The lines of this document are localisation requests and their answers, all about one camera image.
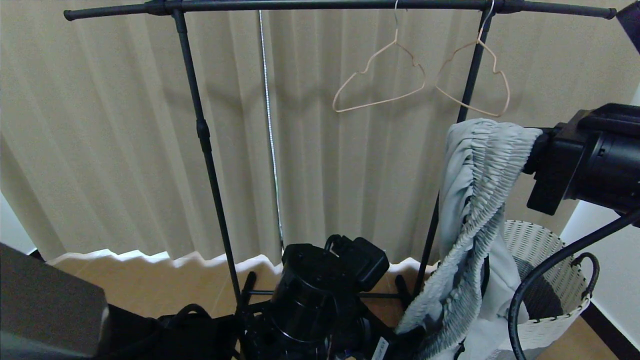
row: laundry basket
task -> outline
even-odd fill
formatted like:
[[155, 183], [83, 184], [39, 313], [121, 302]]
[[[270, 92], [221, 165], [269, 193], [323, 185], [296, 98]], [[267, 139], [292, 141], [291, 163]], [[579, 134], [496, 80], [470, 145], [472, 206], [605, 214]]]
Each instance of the laundry basket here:
[[[563, 247], [560, 238], [549, 229], [523, 221], [505, 222], [504, 241], [516, 259], [521, 279]], [[580, 270], [584, 258], [593, 262], [593, 276], [588, 284]], [[599, 272], [597, 258], [585, 252], [554, 266], [529, 288], [524, 303], [530, 320], [518, 325], [520, 343], [528, 360], [551, 346], [589, 306]], [[489, 359], [515, 359], [509, 339]]]

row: black clothing rack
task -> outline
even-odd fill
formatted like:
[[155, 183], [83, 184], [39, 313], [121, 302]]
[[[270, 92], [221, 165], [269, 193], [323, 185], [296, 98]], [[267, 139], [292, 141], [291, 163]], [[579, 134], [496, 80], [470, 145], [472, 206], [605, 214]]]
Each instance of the black clothing rack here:
[[[104, 8], [92, 8], [84, 10], [65, 10], [64, 16], [67, 20], [87, 19], [92, 17], [106, 17], [114, 15], [129, 15], [136, 13], [147, 13], [151, 15], [170, 15], [175, 20], [177, 32], [180, 37], [182, 47], [182, 55], [187, 70], [187, 79], [191, 90], [193, 107], [196, 115], [196, 131], [200, 139], [200, 146], [205, 157], [211, 191], [213, 193], [214, 203], [218, 222], [220, 223], [220, 231], [225, 252], [227, 254], [227, 264], [229, 267], [231, 281], [234, 287], [234, 295], [238, 308], [248, 304], [251, 295], [271, 295], [272, 291], [254, 290], [256, 275], [250, 272], [243, 290], [240, 290], [237, 278], [236, 266], [234, 263], [233, 252], [231, 250], [231, 241], [227, 229], [227, 221], [223, 209], [222, 199], [220, 197], [220, 188], [216, 177], [216, 169], [211, 153], [211, 141], [209, 140], [209, 127], [204, 119], [202, 111], [202, 103], [200, 102], [200, 94], [198, 92], [198, 81], [196, 79], [195, 69], [193, 67], [193, 59], [191, 57], [191, 49], [189, 48], [189, 37], [187, 35], [187, 24], [184, 18], [185, 12], [204, 12], [204, 11], [230, 11], [230, 10], [318, 10], [318, 9], [393, 9], [396, 6], [396, 0], [151, 0], [143, 4], [109, 6]], [[613, 8], [597, 8], [592, 6], [567, 5], [556, 3], [541, 3], [537, 1], [525, 0], [399, 0], [398, 8], [406, 9], [466, 9], [481, 10], [480, 26], [485, 19], [484, 30], [481, 40], [486, 41], [492, 17], [497, 13], [515, 13], [515, 12], [542, 12], [542, 13], [558, 13], [567, 15], [580, 15], [587, 17], [599, 17], [603, 19], [613, 19], [616, 16], [616, 9]], [[469, 104], [476, 85], [476, 79], [480, 62], [482, 61], [484, 48], [476, 45], [474, 54], [469, 67], [467, 83], [462, 97], [462, 103]], [[460, 106], [457, 122], [462, 122], [467, 118], [468, 109]], [[436, 228], [438, 227], [438, 199], [431, 217], [428, 235], [424, 244], [422, 258], [420, 260], [420, 268], [415, 281], [413, 295], [409, 294], [406, 283], [402, 275], [396, 277], [396, 294], [375, 294], [362, 293], [361, 297], [375, 297], [385, 299], [400, 299], [403, 307], [406, 309], [412, 299], [417, 296], [422, 288], [424, 280], [424, 271], [431, 255], [431, 248], [435, 238]]]

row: dark baseboard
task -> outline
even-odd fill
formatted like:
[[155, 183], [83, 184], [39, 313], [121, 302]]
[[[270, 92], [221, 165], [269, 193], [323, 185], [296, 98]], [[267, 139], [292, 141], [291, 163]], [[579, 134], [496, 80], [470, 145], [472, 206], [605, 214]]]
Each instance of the dark baseboard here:
[[42, 258], [42, 255], [40, 255], [40, 251], [38, 251], [38, 249], [36, 249], [34, 252], [30, 253], [29, 256], [44, 262], [44, 259]]
[[582, 318], [618, 359], [640, 359], [640, 350], [633, 346], [594, 304], [587, 307], [582, 313]]

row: curtain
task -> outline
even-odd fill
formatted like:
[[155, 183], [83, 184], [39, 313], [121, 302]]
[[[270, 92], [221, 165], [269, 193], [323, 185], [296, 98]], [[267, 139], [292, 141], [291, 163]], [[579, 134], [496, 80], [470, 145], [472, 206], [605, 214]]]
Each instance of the curtain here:
[[[44, 258], [105, 248], [218, 256], [173, 19], [62, 15], [111, 4], [2, 3], [2, 191]], [[236, 261], [278, 263], [258, 12], [186, 19]]]
[[[331, 107], [337, 89], [393, 40], [393, 10], [262, 13], [285, 244], [320, 245], [328, 235], [340, 233], [372, 240], [392, 262], [419, 259], [440, 186], [446, 132], [458, 114], [458, 107], [435, 90], [434, 81], [445, 59], [475, 39], [481, 14], [398, 10], [399, 42], [425, 67], [426, 89], [338, 114]], [[487, 45], [511, 86], [511, 104], [500, 121], [554, 126], [569, 121], [579, 109], [628, 102], [640, 80], [638, 55], [616, 20], [497, 15]], [[458, 99], [472, 52], [470, 47], [458, 53], [440, 76], [440, 86]], [[498, 112], [505, 91], [491, 65], [485, 53], [472, 105]], [[345, 88], [339, 106], [405, 94], [421, 85], [420, 76], [407, 55], [391, 49]], [[468, 114], [469, 119], [481, 116]], [[527, 209], [533, 183], [531, 176], [520, 178], [507, 216], [560, 233], [575, 202], [564, 201], [553, 217]]]

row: rose gold hanger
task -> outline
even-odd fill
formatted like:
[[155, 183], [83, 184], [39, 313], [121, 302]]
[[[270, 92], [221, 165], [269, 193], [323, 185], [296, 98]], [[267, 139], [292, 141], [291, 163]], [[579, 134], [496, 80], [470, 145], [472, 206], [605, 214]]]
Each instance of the rose gold hanger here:
[[[443, 94], [445, 94], [445, 95], [446, 95], [448, 98], [450, 98], [451, 100], [455, 101], [455, 102], [456, 102], [456, 103], [458, 103], [459, 105], [462, 105], [462, 106], [464, 106], [464, 107], [466, 107], [466, 108], [468, 108], [468, 109], [475, 110], [475, 111], [477, 111], [477, 112], [479, 112], [479, 113], [483, 113], [483, 114], [485, 114], [485, 115], [489, 115], [489, 116], [493, 116], [493, 117], [500, 117], [500, 116], [502, 116], [502, 115], [507, 111], [507, 108], [509, 107], [509, 100], [511, 99], [511, 89], [509, 89], [509, 82], [507, 81], [507, 77], [506, 77], [506, 75], [504, 74], [504, 72], [503, 72], [503, 71], [496, 71], [496, 70], [495, 70], [495, 68], [496, 68], [496, 64], [497, 64], [497, 62], [498, 62], [498, 57], [496, 57], [495, 53], [493, 53], [493, 51], [492, 51], [491, 49], [489, 49], [489, 47], [487, 47], [487, 45], [486, 45], [482, 40], [480, 40], [480, 38], [482, 37], [482, 32], [483, 32], [483, 30], [484, 30], [484, 25], [486, 24], [487, 20], [489, 19], [489, 16], [491, 16], [491, 13], [492, 13], [492, 11], [493, 11], [493, 6], [494, 6], [494, 4], [495, 4], [495, 0], [493, 0], [493, 1], [491, 2], [491, 8], [489, 9], [489, 12], [487, 13], [487, 16], [484, 18], [484, 21], [483, 21], [483, 23], [482, 23], [482, 26], [480, 27], [480, 32], [478, 33], [478, 37], [476, 38], [476, 41], [470, 42], [469, 44], [464, 45], [463, 47], [458, 48], [457, 50], [455, 50], [455, 51], [453, 52], [453, 54], [451, 54], [451, 57], [450, 57], [450, 58], [448, 58], [448, 59], [446, 59], [446, 60], [444, 61], [444, 63], [442, 64], [442, 67], [440, 68], [440, 71], [438, 71], [438, 75], [436, 76], [436, 89], [438, 89], [440, 92], [442, 92]], [[494, 73], [494, 74], [500, 74], [500, 75], [502, 75], [502, 79], [504, 80], [504, 87], [505, 87], [505, 89], [507, 90], [507, 101], [504, 103], [504, 108], [502, 109], [502, 111], [500, 111], [500, 112], [499, 112], [499, 113], [497, 113], [497, 114], [490, 113], [490, 112], [488, 112], [488, 111], [484, 111], [484, 110], [480, 110], [480, 109], [475, 108], [475, 107], [473, 107], [473, 106], [471, 106], [471, 105], [463, 104], [461, 101], [459, 101], [459, 100], [455, 99], [453, 96], [451, 96], [451, 95], [447, 94], [444, 90], [442, 90], [442, 89], [438, 86], [438, 80], [440, 79], [440, 73], [442, 72], [442, 69], [444, 69], [444, 67], [445, 67], [448, 63], [450, 63], [450, 62], [453, 60], [453, 58], [456, 56], [456, 53], [458, 53], [458, 51], [460, 51], [460, 50], [462, 50], [462, 49], [465, 49], [465, 48], [467, 48], [467, 47], [469, 47], [469, 46], [476, 45], [476, 44], [479, 44], [480, 46], [484, 47], [484, 48], [485, 48], [485, 49], [486, 49], [486, 50], [491, 54], [491, 56], [493, 56], [493, 70], [492, 70], [492, 71], [493, 71], [493, 73]]]
[[[396, 17], [396, 35], [394, 37], [394, 41], [392, 41], [391, 43], [389, 43], [387, 46], [383, 47], [382, 49], [378, 50], [375, 54], [371, 55], [371, 57], [369, 58], [369, 61], [367, 61], [367, 66], [365, 67], [364, 71], [357, 71], [354, 72], [349, 79], [347, 79], [347, 81], [344, 82], [344, 84], [342, 84], [342, 86], [340, 86], [340, 88], [338, 89], [338, 92], [335, 93], [335, 97], [333, 97], [333, 110], [335, 110], [335, 112], [337, 113], [343, 113], [345, 111], [351, 111], [351, 110], [355, 110], [355, 109], [362, 109], [362, 108], [366, 108], [368, 106], [372, 106], [372, 105], [377, 105], [377, 104], [383, 104], [385, 102], [390, 102], [390, 101], [394, 101], [394, 100], [398, 100], [398, 99], [402, 99], [403, 97], [407, 97], [411, 94], [415, 94], [418, 91], [422, 90], [425, 85], [427, 84], [427, 74], [424, 71], [424, 68], [422, 67], [421, 64], [417, 63], [415, 61], [415, 56], [412, 54], [411, 51], [407, 50], [407, 48], [405, 48], [404, 46], [400, 45], [398, 43], [398, 16], [397, 16], [397, 7], [398, 7], [398, 0], [396, 0], [396, 5], [394, 6], [394, 16]], [[376, 102], [372, 102], [370, 104], [364, 104], [364, 105], [358, 105], [358, 106], [354, 106], [352, 108], [347, 108], [347, 109], [338, 109], [336, 108], [336, 102], [338, 102], [338, 96], [340, 96], [340, 93], [342, 92], [342, 90], [347, 86], [347, 84], [353, 79], [355, 78], [357, 75], [362, 75], [365, 74], [367, 71], [369, 71], [369, 67], [371, 66], [371, 62], [373, 61], [373, 59], [380, 55], [381, 53], [385, 52], [387, 49], [390, 49], [393, 45], [398, 46], [400, 49], [404, 50], [407, 54], [409, 54], [409, 56], [411, 56], [411, 62], [412, 62], [412, 66], [413, 67], [418, 67], [420, 69], [420, 71], [422, 72], [422, 77], [424, 78], [424, 81], [422, 82], [422, 86], [420, 86], [418, 89], [409, 92], [407, 94], [398, 96], [398, 97], [394, 97], [393, 99], [387, 99], [387, 100], [381, 100], [381, 101], [376, 101]]]

